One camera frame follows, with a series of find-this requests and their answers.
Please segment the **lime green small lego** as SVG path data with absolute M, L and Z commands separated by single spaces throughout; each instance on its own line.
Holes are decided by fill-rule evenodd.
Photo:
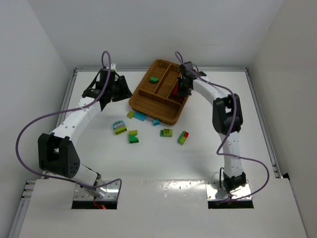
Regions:
M 127 117 L 129 117 L 130 119 L 134 117 L 134 112 L 130 111 L 128 114 L 127 114 Z

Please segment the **long cyan lego brick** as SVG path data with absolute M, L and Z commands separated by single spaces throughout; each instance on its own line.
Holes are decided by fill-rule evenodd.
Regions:
M 141 120 L 141 121 L 145 121 L 146 119 L 146 115 L 141 113 L 141 112 L 135 112 L 134 113 L 134 118 L 138 119 L 138 120 Z

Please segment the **cyan lime lego stack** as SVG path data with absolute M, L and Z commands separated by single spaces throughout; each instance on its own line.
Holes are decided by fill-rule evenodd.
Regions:
M 127 127 L 126 127 L 124 121 L 122 121 L 122 120 L 118 120 L 118 121 L 114 122 L 112 124 L 112 128 L 113 128 L 114 133 L 116 135 L 119 135 L 119 134 L 127 131 Z

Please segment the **small cyan lego cube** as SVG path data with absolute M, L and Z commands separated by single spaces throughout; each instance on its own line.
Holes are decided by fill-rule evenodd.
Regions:
M 153 120 L 153 125 L 158 125 L 159 123 L 160 123 L 160 121 L 158 119 Z

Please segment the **green lime lego pair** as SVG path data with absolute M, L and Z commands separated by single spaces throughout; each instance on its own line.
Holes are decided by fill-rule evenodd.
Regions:
M 172 137 L 172 135 L 173 135 L 172 129 L 164 128 L 160 131 L 161 137 Z

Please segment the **lime red green lego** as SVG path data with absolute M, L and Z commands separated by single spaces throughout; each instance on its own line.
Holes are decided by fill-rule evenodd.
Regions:
M 182 133 L 180 134 L 177 142 L 181 145 L 183 145 L 186 141 L 186 139 L 188 138 L 189 133 L 187 131 L 182 131 Z

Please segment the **red lego brick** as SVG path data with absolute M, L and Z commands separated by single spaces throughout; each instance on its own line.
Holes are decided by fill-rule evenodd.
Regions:
M 173 88 L 173 90 L 172 90 L 172 97 L 177 97 L 177 95 L 178 95 L 178 85 L 175 85 L 174 86 L 174 88 Z

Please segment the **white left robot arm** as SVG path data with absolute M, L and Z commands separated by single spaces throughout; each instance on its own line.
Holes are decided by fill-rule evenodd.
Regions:
M 100 69 L 84 90 L 76 110 L 51 133 L 43 133 L 38 138 L 39 167 L 88 189 L 99 185 L 100 174 L 81 163 L 75 145 L 91 120 L 108 103 L 128 99 L 131 95 L 125 77 L 117 73 L 115 64 Z

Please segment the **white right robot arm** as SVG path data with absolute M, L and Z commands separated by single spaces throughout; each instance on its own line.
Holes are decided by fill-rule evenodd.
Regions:
M 179 66 L 181 75 L 173 95 L 179 99 L 195 91 L 212 105 L 212 125 L 219 134 L 221 144 L 218 155 L 224 157 L 222 189 L 230 192 L 246 184 L 246 174 L 241 164 L 239 132 L 243 124 L 240 98 L 229 89 L 211 82 L 202 71 L 196 71 L 189 61 Z

